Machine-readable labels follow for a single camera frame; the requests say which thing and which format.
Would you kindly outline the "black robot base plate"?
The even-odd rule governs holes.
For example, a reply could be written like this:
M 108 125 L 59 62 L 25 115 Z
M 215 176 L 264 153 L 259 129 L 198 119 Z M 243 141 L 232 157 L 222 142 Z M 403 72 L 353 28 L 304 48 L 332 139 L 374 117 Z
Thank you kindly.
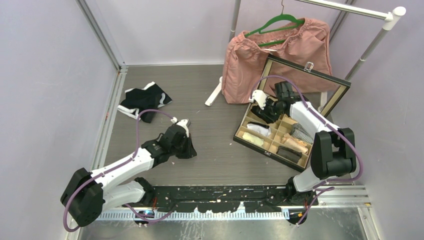
M 178 213 L 276 213 L 283 207 L 301 210 L 311 205 L 313 191 L 290 193 L 284 185 L 180 185 L 155 186 L 149 201 L 131 203 L 134 208 L 154 208 Z

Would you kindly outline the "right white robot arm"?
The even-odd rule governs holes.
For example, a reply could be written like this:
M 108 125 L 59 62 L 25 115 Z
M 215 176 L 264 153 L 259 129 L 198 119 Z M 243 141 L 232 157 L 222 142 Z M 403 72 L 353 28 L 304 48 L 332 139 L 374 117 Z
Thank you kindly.
M 286 200 L 298 205 L 305 199 L 306 193 L 357 169 L 359 157 L 355 136 L 350 128 L 340 128 L 325 119 L 289 80 L 278 82 L 275 90 L 276 101 L 263 90 L 252 90 L 249 101 L 253 103 L 253 113 L 270 122 L 286 114 L 313 137 L 310 166 L 291 177 L 285 185 Z

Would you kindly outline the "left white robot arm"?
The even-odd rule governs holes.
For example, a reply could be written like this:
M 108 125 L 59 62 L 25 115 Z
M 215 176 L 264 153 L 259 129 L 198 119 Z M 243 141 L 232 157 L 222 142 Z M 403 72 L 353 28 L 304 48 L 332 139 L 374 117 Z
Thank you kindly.
M 130 155 L 92 171 L 76 170 L 67 184 L 60 202 L 65 207 L 63 223 L 71 216 L 78 227 L 94 222 L 103 212 L 129 203 L 149 206 L 155 189 L 144 178 L 135 175 L 148 171 L 175 156 L 191 159 L 197 156 L 189 132 L 190 121 L 183 119 L 172 124 L 158 138 L 143 143 Z

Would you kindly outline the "white black-trimmed underwear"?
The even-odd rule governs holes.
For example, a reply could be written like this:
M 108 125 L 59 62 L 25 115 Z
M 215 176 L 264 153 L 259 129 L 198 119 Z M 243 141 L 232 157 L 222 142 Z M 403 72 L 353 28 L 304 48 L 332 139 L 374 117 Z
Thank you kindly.
M 259 122 L 250 121 L 246 124 L 246 127 L 264 137 L 269 137 L 272 133 L 270 126 Z

